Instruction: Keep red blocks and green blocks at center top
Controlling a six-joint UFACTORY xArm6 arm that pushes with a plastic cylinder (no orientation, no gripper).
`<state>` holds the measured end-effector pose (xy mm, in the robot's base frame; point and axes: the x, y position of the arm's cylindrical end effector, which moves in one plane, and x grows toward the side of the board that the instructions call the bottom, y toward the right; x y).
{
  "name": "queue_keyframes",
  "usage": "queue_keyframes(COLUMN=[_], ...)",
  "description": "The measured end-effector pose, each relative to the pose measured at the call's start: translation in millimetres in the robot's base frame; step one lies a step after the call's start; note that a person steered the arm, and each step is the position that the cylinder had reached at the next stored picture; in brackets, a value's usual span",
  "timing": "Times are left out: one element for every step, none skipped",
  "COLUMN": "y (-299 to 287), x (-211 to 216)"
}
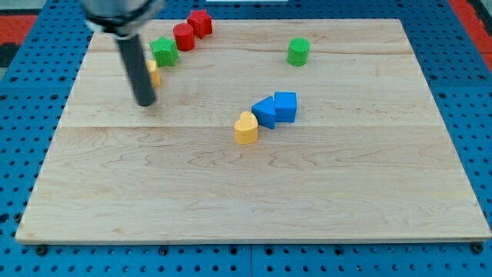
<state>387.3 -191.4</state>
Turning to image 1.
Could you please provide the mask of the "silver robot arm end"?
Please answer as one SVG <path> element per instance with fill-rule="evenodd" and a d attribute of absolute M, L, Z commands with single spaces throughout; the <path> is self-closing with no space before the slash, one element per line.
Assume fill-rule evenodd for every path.
<path fill-rule="evenodd" d="M 166 4 L 166 0 L 82 0 L 81 10 L 94 32 L 128 39 L 137 35 Z"/>

